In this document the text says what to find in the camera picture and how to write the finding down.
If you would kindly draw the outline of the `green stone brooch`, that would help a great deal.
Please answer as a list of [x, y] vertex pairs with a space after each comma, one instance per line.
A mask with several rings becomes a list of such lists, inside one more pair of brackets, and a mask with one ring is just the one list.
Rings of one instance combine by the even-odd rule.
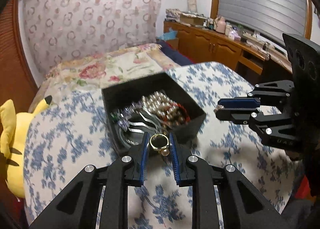
[[142, 108], [142, 102], [132, 102], [131, 105], [126, 106], [123, 109], [113, 110], [111, 112], [111, 118], [123, 131], [127, 131], [130, 127], [129, 120], [132, 118], [132, 115]]

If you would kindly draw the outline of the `circle patterned sheer curtain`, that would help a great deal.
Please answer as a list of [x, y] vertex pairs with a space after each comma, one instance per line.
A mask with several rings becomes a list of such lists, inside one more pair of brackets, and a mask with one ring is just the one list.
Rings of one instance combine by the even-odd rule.
[[22, 0], [37, 70], [87, 55], [153, 43], [161, 0]]

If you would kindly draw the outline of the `silver patterned bangle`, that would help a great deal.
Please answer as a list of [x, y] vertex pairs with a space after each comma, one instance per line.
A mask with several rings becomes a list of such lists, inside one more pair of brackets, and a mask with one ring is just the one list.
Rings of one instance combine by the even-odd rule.
[[127, 131], [123, 131], [117, 124], [119, 140], [127, 147], [139, 144], [145, 132], [154, 135], [165, 131], [165, 126], [160, 119], [146, 111], [134, 113], [129, 124], [130, 127]]

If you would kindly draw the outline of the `yellow Pikachu plush toy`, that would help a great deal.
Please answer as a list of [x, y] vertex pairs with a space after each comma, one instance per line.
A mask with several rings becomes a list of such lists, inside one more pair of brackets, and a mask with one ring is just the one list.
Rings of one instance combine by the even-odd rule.
[[1, 175], [11, 191], [18, 198], [25, 198], [23, 185], [24, 149], [31, 121], [46, 110], [52, 96], [42, 99], [32, 113], [15, 110], [9, 99], [1, 105]]

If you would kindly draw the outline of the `wooden dresser cabinet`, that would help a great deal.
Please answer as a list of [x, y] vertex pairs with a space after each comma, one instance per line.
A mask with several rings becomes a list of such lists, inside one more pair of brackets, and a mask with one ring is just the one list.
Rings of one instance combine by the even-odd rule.
[[278, 80], [292, 80], [292, 73], [270, 54], [252, 45], [232, 41], [207, 29], [164, 21], [163, 31], [177, 31], [177, 50], [193, 63], [214, 61], [234, 70], [252, 85]]

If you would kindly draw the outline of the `black jewelry box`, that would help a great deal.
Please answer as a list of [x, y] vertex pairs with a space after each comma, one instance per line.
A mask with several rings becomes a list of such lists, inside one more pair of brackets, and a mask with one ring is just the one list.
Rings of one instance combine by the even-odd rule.
[[118, 126], [111, 118], [111, 112], [123, 109], [132, 102], [142, 102], [146, 111], [156, 116], [165, 126], [163, 135], [173, 132], [178, 142], [187, 144], [198, 134], [206, 113], [187, 92], [166, 73], [134, 79], [126, 83], [102, 89], [107, 116], [107, 127], [111, 133], [114, 150], [125, 155], [130, 147], [119, 140]]

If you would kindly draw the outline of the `floral quilt bedspread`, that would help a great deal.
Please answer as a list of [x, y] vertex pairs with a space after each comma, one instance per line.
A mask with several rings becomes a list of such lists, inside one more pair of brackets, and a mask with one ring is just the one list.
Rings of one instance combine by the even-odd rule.
[[59, 63], [46, 75], [29, 112], [46, 96], [52, 96], [53, 103], [58, 104], [74, 91], [104, 89], [178, 67], [161, 47], [148, 43]]

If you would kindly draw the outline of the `pink bottle on dresser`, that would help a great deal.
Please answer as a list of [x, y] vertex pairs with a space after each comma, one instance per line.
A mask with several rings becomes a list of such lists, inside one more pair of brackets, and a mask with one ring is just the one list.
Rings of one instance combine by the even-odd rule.
[[222, 17], [222, 16], [219, 16], [214, 20], [214, 23], [215, 23], [215, 28], [214, 28], [215, 31], [220, 33], [220, 34], [224, 34], [225, 30], [226, 30], [225, 18]]

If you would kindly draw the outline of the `grey window blind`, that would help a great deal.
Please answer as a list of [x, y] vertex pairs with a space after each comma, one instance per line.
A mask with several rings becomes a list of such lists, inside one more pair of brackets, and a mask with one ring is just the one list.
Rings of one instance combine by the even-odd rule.
[[218, 14], [276, 42], [283, 34], [304, 35], [306, 0], [219, 0]]

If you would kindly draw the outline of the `brown louvered wooden wardrobe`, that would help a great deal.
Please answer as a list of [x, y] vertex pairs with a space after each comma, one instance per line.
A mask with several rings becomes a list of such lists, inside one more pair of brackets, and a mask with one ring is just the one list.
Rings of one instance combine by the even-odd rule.
[[17, 112], [27, 112], [38, 88], [24, 55], [18, 25], [18, 0], [1, 13], [1, 104], [12, 99]]

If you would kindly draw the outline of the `teal tissue box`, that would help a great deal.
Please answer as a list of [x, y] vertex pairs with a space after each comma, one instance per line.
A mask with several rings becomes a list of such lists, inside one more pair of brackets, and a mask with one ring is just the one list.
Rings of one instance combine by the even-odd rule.
[[178, 31], [175, 31], [170, 28], [168, 32], [163, 33], [162, 35], [158, 36], [157, 39], [163, 40], [163, 41], [173, 40], [176, 38], [177, 33], [178, 33]]

